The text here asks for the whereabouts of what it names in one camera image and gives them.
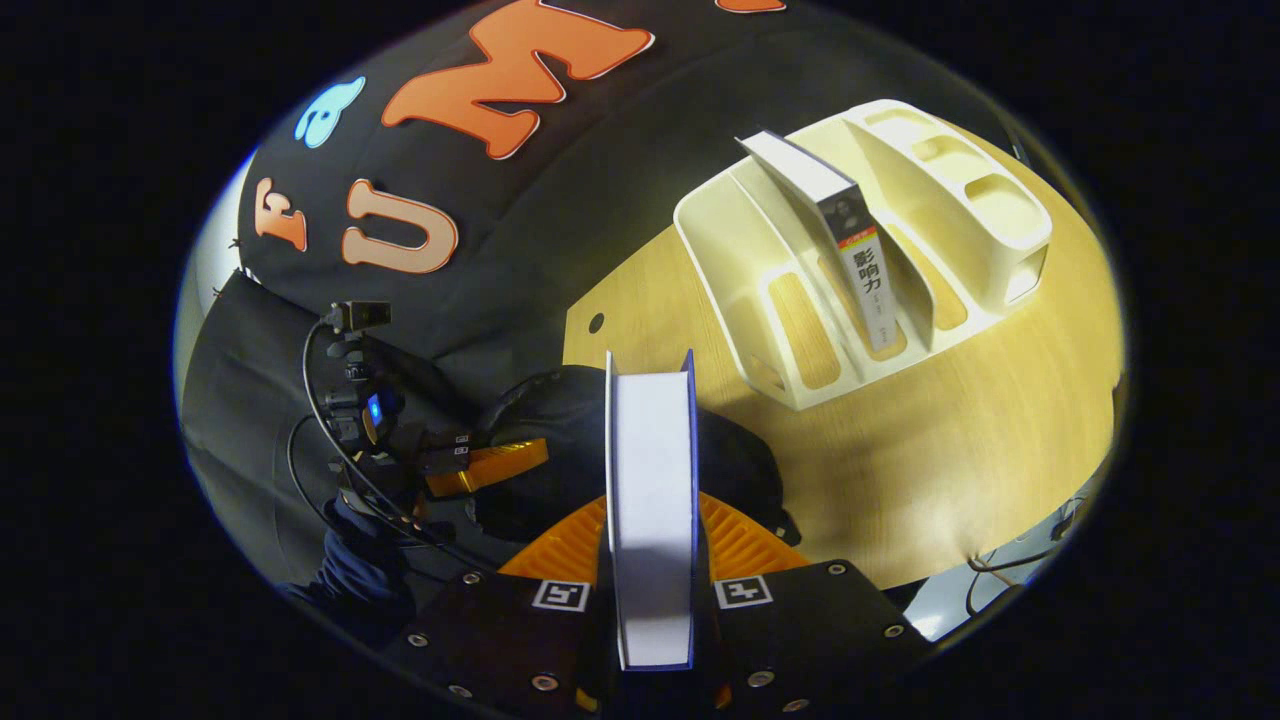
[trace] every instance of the wooden table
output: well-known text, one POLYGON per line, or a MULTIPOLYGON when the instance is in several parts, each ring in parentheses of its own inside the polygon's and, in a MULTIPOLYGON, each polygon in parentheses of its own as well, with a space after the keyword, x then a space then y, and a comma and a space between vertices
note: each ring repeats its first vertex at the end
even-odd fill
POLYGON ((812 561, 852 561, 881 588, 933 575, 1034 527, 1112 441, 1124 337, 1111 268, 1044 181, 978 143, 1039 197, 1053 234, 1036 296, 963 343, 801 413, 742 382, 675 227, 567 313, 566 364, 675 372, 694 350, 699 405, 773 450, 812 561), (603 325, 591 333, 596 314, 603 325))

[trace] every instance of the cable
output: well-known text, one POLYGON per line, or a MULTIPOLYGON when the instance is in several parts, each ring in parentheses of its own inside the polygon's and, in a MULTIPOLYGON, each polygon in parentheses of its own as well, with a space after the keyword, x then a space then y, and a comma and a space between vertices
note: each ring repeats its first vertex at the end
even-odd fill
POLYGON ((980 564, 980 565, 983 566, 983 570, 984 570, 984 571, 987 571, 987 573, 991 573, 992 575, 995 575, 995 577, 996 577, 996 579, 998 579, 998 580, 1000 580, 1001 583, 1005 583, 1005 585, 1006 585, 1006 587, 1010 587, 1010 588, 1011 588, 1011 587, 1014 587, 1014 585, 1016 585, 1016 584, 1018 584, 1018 583, 1015 583, 1015 582, 1010 580, 1009 578, 1006 578, 1006 577, 1005 577, 1005 574, 1004 574, 1004 573, 1001 573, 1000 570, 991 570, 991 569, 988 569, 988 568, 987 568, 987 564, 986 564, 986 562, 983 562, 982 560, 975 560, 974 562, 978 562, 978 564, 980 564))
POLYGON ((285 461, 289 464, 289 477, 293 478, 293 487, 298 488, 298 495, 301 495, 302 500, 307 502, 307 507, 310 507, 311 511, 316 514, 316 518, 320 518, 320 521, 323 521, 325 525, 329 525, 330 530, 342 534, 342 530, 339 530, 332 521, 329 521, 329 519, 324 516, 324 512, 320 512, 320 509, 316 507, 316 503, 311 502, 311 496, 307 495, 307 491, 302 489, 302 480, 298 479, 298 469, 293 465, 293 438, 297 437, 298 428, 302 427, 302 423, 306 423, 307 420, 311 420, 314 418, 315 415, 303 415, 301 419, 298 419, 297 423, 293 423, 293 429, 289 430, 289 439, 288 442, 284 443, 284 457, 285 461))
POLYGON ((969 569, 972 569, 974 573, 995 573, 996 570, 1007 570, 1010 568, 1018 568, 1019 565, 1027 565, 1028 562, 1036 562, 1037 560, 1042 560, 1042 559, 1047 557, 1051 552, 1053 552, 1052 547, 1048 548, 1048 550, 1046 550, 1046 551, 1043 551, 1043 552, 1037 552, 1036 555, 1030 555, 1028 557, 1023 557, 1021 560, 1012 560, 1010 562, 1001 562, 1000 565, 977 566, 977 564, 973 560, 966 560, 966 562, 969 564, 969 569))
MULTIPOLYGON (((330 530, 333 530, 333 532, 335 532, 335 533, 338 533, 340 536, 340 534, 343 534, 343 530, 339 529, 337 525, 334 525, 333 521, 330 521, 329 518, 325 516, 325 514, 320 511, 320 509, 316 506, 316 503, 311 500, 311 496, 307 495, 307 491, 302 488, 302 480, 298 479, 297 465, 293 462, 293 442, 294 442, 294 438, 298 434, 298 429, 302 428, 302 423, 306 423, 307 420, 314 420, 314 419, 315 419, 315 415, 303 415, 302 418, 298 419, 297 423, 293 424, 293 429, 289 430, 289 439, 288 439, 288 442, 284 443, 284 455, 285 455, 285 460, 288 461, 288 465, 289 465, 289 478, 293 479, 293 487, 298 488, 298 495, 302 496, 302 500, 306 501, 307 507, 310 507, 311 511, 315 512, 316 518, 320 518, 320 521, 323 521, 325 525, 329 525, 330 530)), ((434 547, 434 546, 431 546, 430 543, 416 541, 413 543, 406 543, 406 544, 401 544, 398 547, 401 547, 403 550, 413 550, 413 548, 417 548, 417 547, 434 547)))
MULTIPOLYGON (((294 464, 293 464, 293 439, 298 434, 298 428, 302 427, 302 423, 306 423, 307 420, 314 420, 314 419, 315 419, 315 415, 303 415, 302 418, 298 419, 297 423, 293 424, 293 429, 289 430, 289 439, 288 439, 288 442, 284 443, 284 455, 285 455, 285 460, 288 461, 288 465, 289 465, 289 477, 293 478, 293 487, 298 488, 298 495, 301 495, 302 500, 306 501, 307 507, 310 507, 311 511, 316 514, 316 518, 320 518, 320 520, 324 521, 325 525, 329 525, 330 530, 333 530, 334 533, 337 533, 337 534, 340 536, 342 530, 338 529, 338 527, 334 525, 329 520, 329 518, 325 518, 324 512, 321 512, 320 509, 316 507, 316 503, 311 501, 311 496, 307 495, 307 491, 305 491, 302 488, 302 480, 298 479, 297 466, 294 466, 294 464)), ((415 548, 415 547, 433 547, 433 546, 430 546, 430 544, 428 544, 425 542, 415 542, 413 544, 407 544, 407 546, 401 546, 401 547, 403 550, 411 550, 411 548, 415 548)), ((438 583, 447 583, 447 582, 449 582, 445 578, 442 578, 439 575, 433 575, 430 573, 425 573, 425 571, 419 570, 417 568, 413 568, 413 566, 410 566, 408 571, 413 573, 415 575, 421 575, 421 577, 424 577, 424 578, 426 578, 429 580, 435 580, 438 583)))
MULTIPOLYGON (((991 561, 991 559, 996 556, 996 550, 992 550, 991 555, 988 555, 987 560, 984 560, 983 562, 991 561)), ((973 560, 969 561, 969 566, 973 568, 973 560)), ((964 593, 964 610, 965 610, 965 612, 969 614, 970 618, 974 618, 974 616, 978 615, 978 611, 973 609, 973 588, 978 587, 978 578, 980 578, 980 577, 982 577, 982 573, 979 573, 978 570, 974 570, 974 573, 973 573, 973 582, 969 583, 969 592, 964 593)))
MULTIPOLYGON (((333 433, 329 432, 329 427, 325 425, 325 423, 323 420, 323 415, 320 415, 320 406, 316 405, 315 393, 311 391, 311 374, 307 370, 307 360, 311 357, 311 341, 315 340, 316 331, 319 331, 320 328, 325 327, 326 324, 328 323, 325 322, 325 318, 321 318, 321 319, 316 320, 316 323, 314 325, 311 325, 311 331, 307 332, 307 340, 306 340, 306 342, 302 343, 302 387, 303 387, 303 391, 307 395, 307 402, 311 405, 311 414, 315 415, 317 420, 320 420, 320 429, 324 430, 324 437, 326 437, 329 439, 329 443, 333 445, 334 450, 338 451, 338 456, 342 457, 343 462, 346 462, 347 466, 351 468, 351 470, 356 474, 356 477, 358 477, 361 479, 361 482, 364 482, 365 486, 369 489, 371 489, 374 492, 374 495, 376 495, 389 507, 396 507, 397 510, 399 510, 399 507, 389 497, 387 497, 387 495, 378 486, 375 486, 374 482, 370 480, 367 475, 365 475, 365 471, 360 469, 360 466, 356 464, 356 461, 352 460, 349 455, 347 455, 347 451, 344 451, 342 448, 342 445, 339 445, 338 441, 333 437, 333 433)), ((415 537, 412 533, 410 533, 410 532, 404 530, 403 528, 401 528, 393 519, 389 519, 385 515, 381 515, 381 512, 383 512, 381 509, 379 509, 379 507, 375 506, 374 511, 379 512, 379 515, 381 516, 381 519, 388 525, 390 525, 396 532, 401 533, 402 536, 404 536, 406 538, 408 538, 411 541, 421 542, 420 538, 415 537)), ((438 538, 435 538, 430 533, 428 533, 428 532, 424 530, 422 536, 426 537, 426 539, 433 543, 431 547, 439 548, 440 552, 444 552, 445 555, 448 555, 449 557, 457 560, 458 562, 462 562, 463 565, 468 565, 468 566, 480 565, 485 570, 490 570, 490 571, 497 571, 498 570, 498 564, 494 562, 493 560, 489 560, 488 557, 483 557, 480 555, 468 552, 467 555, 472 556, 472 559, 468 560, 460 551, 453 550, 452 547, 444 544, 443 542, 440 542, 438 538)))

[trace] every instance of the white desk organizer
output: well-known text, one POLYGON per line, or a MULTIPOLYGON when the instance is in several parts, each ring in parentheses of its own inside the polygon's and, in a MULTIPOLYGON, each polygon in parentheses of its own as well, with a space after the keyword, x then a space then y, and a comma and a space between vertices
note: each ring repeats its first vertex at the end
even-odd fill
MULTIPOLYGON (((888 229, 881 238, 900 337, 870 352, 819 220, 745 158, 681 199, 675 222, 733 363, 758 392, 804 410, 942 352, 1034 295, 1052 229, 1048 213, 950 127, 904 102, 877 100, 787 140, 856 181, 888 229), (792 273, 805 296, 797 301, 814 311, 801 315, 818 323, 788 338, 771 286, 792 273), (794 345, 831 360, 829 368, 804 377, 794 345)), ((796 288, 792 278, 785 283, 796 288)))

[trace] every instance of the white book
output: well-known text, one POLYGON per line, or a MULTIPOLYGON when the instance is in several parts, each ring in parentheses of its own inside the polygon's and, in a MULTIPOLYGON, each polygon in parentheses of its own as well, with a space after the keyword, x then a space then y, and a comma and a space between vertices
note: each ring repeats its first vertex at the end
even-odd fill
POLYGON ((698 542, 692 352, 678 373, 605 357, 605 496, 623 670, 692 666, 698 542))
POLYGON ((881 249, 881 233, 863 191, 851 178, 786 138, 762 131, 739 143, 782 188, 822 220, 867 325, 872 350, 897 340, 897 302, 881 249))

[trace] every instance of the orange letter m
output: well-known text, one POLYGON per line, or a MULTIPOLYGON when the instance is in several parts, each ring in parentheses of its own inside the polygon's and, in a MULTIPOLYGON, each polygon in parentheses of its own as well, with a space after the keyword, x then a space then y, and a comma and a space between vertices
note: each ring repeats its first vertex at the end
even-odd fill
POLYGON ((481 102, 559 102, 564 88, 538 54, 568 67, 573 79, 594 79, 653 45, 645 29, 621 29, 600 20, 516 0, 485 15, 471 28, 471 40, 488 61, 417 76, 404 83, 383 110, 393 127, 417 118, 451 127, 485 142, 494 160, 509 158, 540 118, 532 110, 499 113, 481 102))

